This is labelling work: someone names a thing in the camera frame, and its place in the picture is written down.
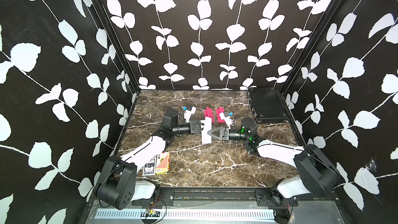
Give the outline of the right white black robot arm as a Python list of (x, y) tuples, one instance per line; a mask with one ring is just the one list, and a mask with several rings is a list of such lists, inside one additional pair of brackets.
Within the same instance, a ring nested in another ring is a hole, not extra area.
[(253, 119), (244, 118), (238, 129), (219, 127), (207, 131), (207, 134), (221, 141), (242, 141), (249, 154), (296, 168), (298, 175), (282, 179), (273, 186), (269, 197), (274, 201), (306, 194), (324, 197), (339, 182), (341, 175), (338, 169), (316, 145), (275, 143), (259, 136), (257, 129)]

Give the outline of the pink square paper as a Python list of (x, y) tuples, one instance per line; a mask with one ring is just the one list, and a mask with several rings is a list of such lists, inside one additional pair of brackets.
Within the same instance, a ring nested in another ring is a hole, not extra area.
[(213, 111), (211, 108), (206, 107), (206, 109), (204, 110), (204, 117), (209, 117), (212, 121), (212, 123), (214, 123), (214, 115), (213, 115)]
[(225, 123), (224, 112), (225, 112), (225, 109), (221, 106), (216, 109), (216, 116), (217, 116), (218, 123)]

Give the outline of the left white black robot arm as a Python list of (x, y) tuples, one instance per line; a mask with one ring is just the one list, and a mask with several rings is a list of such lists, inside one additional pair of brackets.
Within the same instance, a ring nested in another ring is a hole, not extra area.
[(167, 109), (160, 126), (147, 142), (122, 157), (111, 156), (105, 161), (93, 190), (100, 204), (104, 202), (122, 210), (132, 201), (152, 200), (159, 196), (158, 185), (148, 180), (137, 181), (137, 172), (164, 152), (176, 136), (197, 134), (204, 129), (204, 121), (179, 124), (178, 117), (177, 110)]

